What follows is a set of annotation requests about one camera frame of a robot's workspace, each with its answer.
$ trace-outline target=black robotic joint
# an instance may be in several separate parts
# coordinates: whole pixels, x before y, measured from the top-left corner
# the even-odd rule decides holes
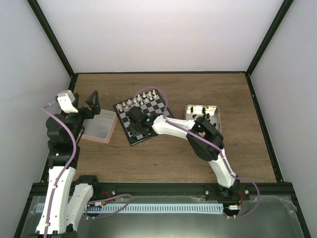
[[[130,120],[129,129],[133,136],[139,134],[157,136],[155,131],[152,128],[153,122],[159,116],[159,114],[146,115],[138,107],[132,107],[126,113],[127,117]]]
[[[81,175],[79,178],[75,181],[76,184],[80,183],[87,183],[88,185],[93,186],[94,194],[92,198],[98,197],[100,193],[100,188],[99,188],[99,180],[97,176],[95,175]]]
[[[203,138],[205,140],[216,145],[218,148],[223,149],[224,145],[222,134],[213,125],[211,125],[206,118],[198,117],[195,120],[195,125],[190,131],[197,136],[200,136],[200,133],[204,133]],[[205,161],[218,159],[219,151],[217,149],[190,134],[187,134],[186,137],[199,158]]]
[[[75,94],[75,102],[73,105],[78,105],[78,94]],[[86,100],[88,107],[77,108],[77,113],[69,113],[67,115],[56,114],[55,116],[60,119],[70,130],[74,136],[75,141],[80,138],[80,131],[83,129],[83,123],[86,119],[93,119],[95,115],[100,114],[100,105],[98,92],[94,91]],[[61,126],[53,118],[48,118],[46,121],[47,135],[50,138],[48,141],[49,146],[49,168],[53,166],[65,166],[73,152],[73,142],[67,133],[66,129]],[[80,147],[76,144],[76,154],[71,164],[72,168],[77,167]]]

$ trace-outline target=cable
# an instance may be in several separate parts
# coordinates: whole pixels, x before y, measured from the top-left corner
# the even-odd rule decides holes
[[[241,200],[240,200],[240,209],[241,209],[242,208],[242,202],[243,202],[243,196],[242,196],[242,192],[240,192],[240,191],[238,191],[238,194],[239,194],[239,196],[241,198]]]
[[[107,198],[111,198],[110,194],[106,191],[102,191],[100,192],[100,194],[105,194],[107,196]]]
[[[220,157],[222,158],[222,160],[223,160],[223,162],[224,162],[224,164],[225,164],[225,166],[226,166],[228,172],[230,173],[230,175],[231,175],[234,179],[247,180],[247,181],[249,181],[250,183],[252,183],[253,186],[256,188],[257,194],[258,194],[258,200],[257,200],[257,203],[256,203],[255,207],[254,207],[251,211],[247,212],[246,214],[243,214],[243,215],[241,215],[241,216],[234,217],[234,218],[235,218],[235,219],[236,219],[236,218],[242,218],[242,217],[245,217],[245,216],[249,215],[250,213],[254,212],[254,211],[256,210],[256,208],[258,207],[259,202],[260,202],[260,198],[261,198],[260,190],[259,190],[258,186],[256,185],[256,183],[255,183],[253,180],[249,179],[249,178],[239,178],[239,177],[234,176],[234,175],[232,174],[231,169],[229,168],[228,163],[227,163],[226,160],[224,159],[224,156],[223,156],[223,153],[222,153],[221,149],[220,149],[218,146],[216,146],[215,144],[213,144],[213,143],[207,141],[206,139],[202,138],[201,136],[196,135],[196,134],[192,133],[191,131],[186,130],[186,129],[180,127],[179,125],[176,125],[176,124],[170,122],[170,121],[166,118],[166,116],[165,116],[165,111],[167,110],[168,99],[167,99],[166,93],[165,93],[163,90],[161,90],[161,89],[159,89],[159,88],[156,88],[156,87],[150,87],[150,86],[149,86],[149,87],[145,87],[145,88],[140,89],[140,90],[135,94],[135,96],[133,97],[133,100],[136,98],[136,96],[137,96],[140,92],[142,92],[143,90],[149,89],[149,88],[151,88],[151,89],[152,89],[152,88],[157,89],[157,90],[160,91],[160,92],[164,95],[164,97],[165,97],[165,108],[164,108],[164,111],[163,111],[163,117],[164,117],[166,123],[168,123],[168,124],[170,124],[170,125],[176,127],[177,129],[180,129],[180,130],[182,130],[182,131],[184,131],[184,132],[190,134],[191,136],[193,136],[193,137],[195,137],[195,138],[201,140],[202,142],[204,142],[204,143],[210,145],[211,147],[215,148],[217,151],[219,151]]]
[[[102,199],[102,200],[96,200],[96,201],[90,201],[88,202],[88,204],[94,204],[96,202],[107,202],[107,201],[111,201],[111,200],[114,200],[114,199],[117,199],[117,198],[120,198],[120,197],[129,197],[129,200],[127,201],[127,203],[121,207],[120,209],[118,209],[117,211],[109,214],[109,215],[105,215],[105,216],[97,216],[97,217],[91,217],[91,219],[102,219],[102,218],[106,218],[106,217],[111,217],[119,212],[121,212],[123,209],[125,209],[132,201],[132,195],[131,194],[122,194],[122,195],[118,195],[118,196],[115,196],[115,197],[111,197],[111,198],[107,198],[107,199]],[[93,206],[93,207],[89,207],[86,209],[86,212],[85,212],[85,216],[86,216],[86,219],[89,219],[90,217],[88,216],[87,212],[92,209],[92,208],[95,208],[96,206]]]
[[[68,166],[70,165],[72,160],[74,159],[75,154],[76,154],[76,148],[77,148],[75,137],[71,133],[70,129],[60,119],[58,119],[56,116],[54,116],[52,113],[50,113],[49,111],[46,110],[47,108],[49,108],[51,105],[55,104],[56,102],[57,102],[57,100],[52,101],[51,103],[49,103],[46,106],[42,107],[42,110],[47,115],[49,115],[51,118],[53,118],[57,123],[59,123],[67,131],[67,133],[69,134],[69,137],[70,137],[70,139],[71,139],[71,141],[73,143],[73,153],[71,154],[71,156],[70,156],[69,160],[67,161],[67,163],[65,164],[64,168],[61,170],[61,172],[57,176],[57,178],[55,180],[55,183],[53,185],[52,192],[51,192],[50,199],[49,199],[49,204],[48,204],[48,212],[46,214],[46,221],[45,221],[46,224],[48,224],[50,222],[50,214],[51,214],[51,209],[52,209],[53,197],[54,197],[54,193],[55,193],[55,189],[57,187],[58,181],[61,178],[61,176],[63,175],[63,173],[65,172],[65,170],[68,168]],[[49,230],[49,227],[45,226],[44,238],[47,238],[48,230]]]

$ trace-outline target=checkered board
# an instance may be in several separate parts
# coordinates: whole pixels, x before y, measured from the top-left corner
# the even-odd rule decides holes
[[[158,113],[158,114],[162,114],[163,111],[164,111],[164,108],[165,108],[165,102],[163,100],[163,98],[161,97],[161,95],[158,93],[157,90],[154,90],[155,91],[155,94],[156,94],[156,98],[154,98],[154,94],[153,94],[153,90],[151,91],[151,95],[149,95],[149,93],[145,92],[146,94],[146,98],[143,98],[142,95],[143,93],[140,94],[141,96],[141,100],[138,100],[137,97],[137,107],[139,107],[141,109],[141,111],[143,113],[146,113],[148,116],[150,114],[153,114],[153,113]],[[125,135],[127,136],[128,138],[128,141],[130,143],[131,146],[133,145],[136,145],[142,141],[145,141],[147,139],[150,138],[149,135],[144,135],[144,134],[140,134],[140,135],[137,135],[137,136],[133,136],[130,129],[129,129],[129,125],[130,125],[130,120],[128,119],[128,117],[126,116],[126,112],[129,110],[126,106],[122,106],[122,103],[124,102],[126,105],[128,103],[128,100],[125,100],[125,101],[122,101],[120,103],[117,103],[117,104],[120,104],[120,107],[122,108],[122,111],[120,111],[120,109],[118,108],[118,105],[115,104],[113,105],[113,108],[114,108],[114,111],[115,113],[117,114],[118,118],[119,118],[119,121],[122,125],[122,128],[125,132]],[[166,112],[165,112],[165,115],[169,118],[174,118],[172,113],[170,112],[170,110],[167,108]]]

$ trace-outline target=wire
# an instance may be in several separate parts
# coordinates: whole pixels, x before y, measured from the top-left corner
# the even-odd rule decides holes
[[[105,194],[107,196],[107,198],[111,198],[110,194],[106,191],[102,191],[102,192],[100,192],[100,194]]]
[[[180,127],[179,125],[176,125],[176,124],[170,122],[170,121],[166,118],[166,116],[165,116],[165,111],[167,110],[168,99],[167,99],[166,93],[165,93],[163,90],[161,90],[161,89],[159,89],[159,88],[156,88],[156,87],[150,87],[150,86],[149,86],[149,87],[145,87],[145,88],[140,89],[140,90],[135,94],[135,96],[133,97],[133,100],[136,98],[136,96],[137,96],[140,92],[142,92],[143,90],[149,89],[149,88],[151,88],[151,89],[152,89],[152,88],[157,89],[157,90],[160,91],[160,92],[164,95],[164,97],[165,97],[165,108],[164,108],[164,111],[163,111],[163,117],[164,117],[166,123],[168,123],[168,124],[170,124],[170,125],[172,125],[172,126],[178,128],[178,129],[180,129],[180,130],[182,130],[182,131],[184,131],[184,132],[190,134],[191,136],[193,136],[193,137],[195,137],[195,138],[201,140],[202,142],[204,142],[204,143],[210,145],[211,147],[215,148],[217,151],[219,151],[220,157],[222,158],[222,160],[223,160],[223,162],[224,162],[224,164],[225,164],[225,166],[226,166],[226,168],[227,168],[227,170],[228,170],[230,176],[232,176],[234,179],[238,179],[238,180],[247,180],[247,181],[249,181],[250,183],[252,183],[253,186],[256,188],[257,194],[258,194],[258,200],[257,200],[257,203],[256,203],[255,207],[254,207],[251,211],[247,212],[246,214],[243,214],[243,215],[241,215],[241,216],[234,217],[234,218],[235,218],[235,219],[236,219],[236,218],[242,218],[242,217],[245,217],[245,216],[249,215],[250,213],[254,212],[254,211],[256,210],[256,208],[258,207],[259,202],[260,202],[260,198],[261,198],[260,190],[259,190],[258,186],[256,185],[256,183],[255,183],[253,180],[249,179],[249,178],[239,178],[239,177],[236,177],[235,175],[233,175],[231,169],[229,168],[228,163],[227,163],[226,160],[224,159],[224,155],[223,155],[221,149],[220,149],[218,146],[216,146],[215,144],[213,144],[213,143],[207,141],[206,139],[202,138],[201,136],[196,135],[196,134],[192,133],[191,131],[186,130],[186,129]]]
[[[112,201],[112,200],[115,200],[115,199],[120,198],[120,197],[129,197],[129,200],[126,202],[126,204],[123,207],[121,207],[120,209],[118,209],[117,211],[115,211],[115,212],[113,212],[111,214],[108,214],[108,215],[105,215],[105,216],[91,217],[91,219],[102,219],[102,218],[106,218],[106,217],[111,217],[111,216],[121,212],[123,209],[125,209],[131,203],[132,195],[131,194],[122,194],[122,195],[114,196],[114,197],[107,198],[107,199],[102,199],[102,200],[96,200],[96,201],[88,202],[88,204],[94,204],[96,202],[108,202],[108,201]],[[89,208],[86,209],[86,212],[85,212],[86,219],[90,218],[90,216],[88,216],[87,212],[90,209],[95,208],[95,207],[97,207],[97,206],[89,207]]]
[[[240,200],[240,209],[241,209],[242,208],[243,197],[242,197],[242,193],[240,191],[238,191],[238,194],[239,194],[239,196],[241,198],[241,200]]]

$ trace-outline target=white wall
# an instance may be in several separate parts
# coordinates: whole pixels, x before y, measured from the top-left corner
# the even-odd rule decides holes
[[[283,0],[39,0],[75,72],[246,70]]]
[[[294,1],[252,74],[286,181],[317,237],[317,1]]]
[[[0,231],[12,238],[48,154],[41,106],[69,84],[25,0],[1,1],[0,65]]]

